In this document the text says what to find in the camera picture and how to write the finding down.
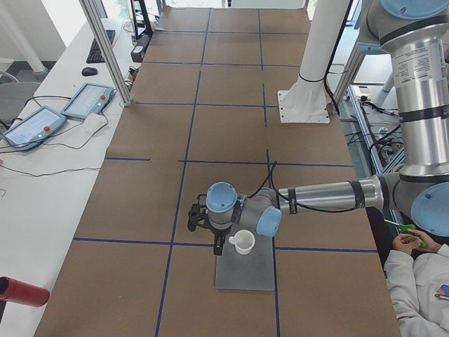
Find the gray mat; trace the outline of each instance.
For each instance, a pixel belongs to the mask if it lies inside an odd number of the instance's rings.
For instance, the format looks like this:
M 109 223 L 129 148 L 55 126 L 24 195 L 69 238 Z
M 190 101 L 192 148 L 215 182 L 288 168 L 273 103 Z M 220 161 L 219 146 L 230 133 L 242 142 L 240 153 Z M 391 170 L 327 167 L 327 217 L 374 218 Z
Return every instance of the gray mat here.
M 245 228 L 234 228 L 226 237 L 223 255 L 217 256 L 215 286 L 218 289 L 274 290 L 273 241 L 253 233 L 255 245 L 248 255 L 240 255 L 229 237 Z

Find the keyboard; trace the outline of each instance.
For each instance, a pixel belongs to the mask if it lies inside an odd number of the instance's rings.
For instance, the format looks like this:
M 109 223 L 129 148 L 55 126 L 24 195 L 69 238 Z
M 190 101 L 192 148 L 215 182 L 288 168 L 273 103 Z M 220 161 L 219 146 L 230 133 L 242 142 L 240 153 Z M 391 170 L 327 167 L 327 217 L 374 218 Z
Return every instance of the keyboard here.
M 107 37 L 108 37 L 109 41 L 111 42 L 111 46 L 112 46 L 112 42 L 114 41 L 114 37 L 115 37 L 115 30 L 107 29 L 106 34 L 107 34 Z M 94 39 L 92 41 L 91 50 L 89 51 L 89 56 L 87 57 L 86 62 L 87 63 L 103 63 L 104 61 L 105 61 L 105 59 L 101 55 L 100 46 L 98 45 L 97 40 Z

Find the black mouse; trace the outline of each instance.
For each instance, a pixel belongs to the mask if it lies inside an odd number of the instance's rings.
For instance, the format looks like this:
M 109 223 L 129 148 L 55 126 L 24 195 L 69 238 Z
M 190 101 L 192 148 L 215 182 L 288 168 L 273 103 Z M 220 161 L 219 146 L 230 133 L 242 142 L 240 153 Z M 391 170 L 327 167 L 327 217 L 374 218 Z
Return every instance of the black mouse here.
M 81 71 L 81 75 L 83 75 L 83 76 L 93 76 L 93 75 L 96 75 L 96 74 L 98 74 L 97 68 L 85 67 Z

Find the blue joint cap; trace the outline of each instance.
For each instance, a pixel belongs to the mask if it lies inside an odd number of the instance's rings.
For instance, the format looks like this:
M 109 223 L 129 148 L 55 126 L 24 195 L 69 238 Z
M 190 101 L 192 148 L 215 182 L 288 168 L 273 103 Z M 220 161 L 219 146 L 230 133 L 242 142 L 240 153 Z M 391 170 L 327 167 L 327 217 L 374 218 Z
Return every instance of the blue joint cap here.
M 228 183 L 215 183 L 209 187 L 206 206 L 213 213 L 224 213 L 232 209 L 237 201 L 237 192 Z
M 385 52 L 380 47 L 380 44 L 370 44 L 367 42 L 359 42 L 358 43 L 358 51 L 360 51 L 360 54 L 364 54 L 364 55 L 385 54 Z
M 281 210 L 274 206 L 270 206 L 265 209 L 264 213 L 257 222 L 256 232 L 259 235 L 266 237 L 274 237 L 278 232 L 279 225 L 281 224 L 282 213 Z
M 434 185 L 413 202 L 411 216 L 423 230 L 449 237 L 449 182 Z
M 396 18 L 422 20 L 447 9 L 449 0 L 380 0 L 380 3 Z

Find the hand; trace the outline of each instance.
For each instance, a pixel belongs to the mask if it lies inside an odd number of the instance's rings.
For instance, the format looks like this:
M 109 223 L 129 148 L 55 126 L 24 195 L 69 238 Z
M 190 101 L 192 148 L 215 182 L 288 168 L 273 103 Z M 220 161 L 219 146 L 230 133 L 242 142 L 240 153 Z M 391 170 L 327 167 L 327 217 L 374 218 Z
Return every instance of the hand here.
M 410 234 L 400 234 L 393 240 L 393 249 L 395 251 L 402 251 L 408 255 L 412 255 L 412 250 L 416 249 L 421 244 L 421 239 L 416 239 L 415 241 L 409 242 L 408 240 L 412 237 Z
M 428 253 L 437 253 L 441 245 L 437 244 L 427 233 L 422 232 L 420 230 L 408 230 L 410 233 L 413 233 L 413 235 L 416 235 L 419 237 L 422 241 L 424 241 L 427 244 L 427 248 L 418 247 L 418 251 L 426 251 Z

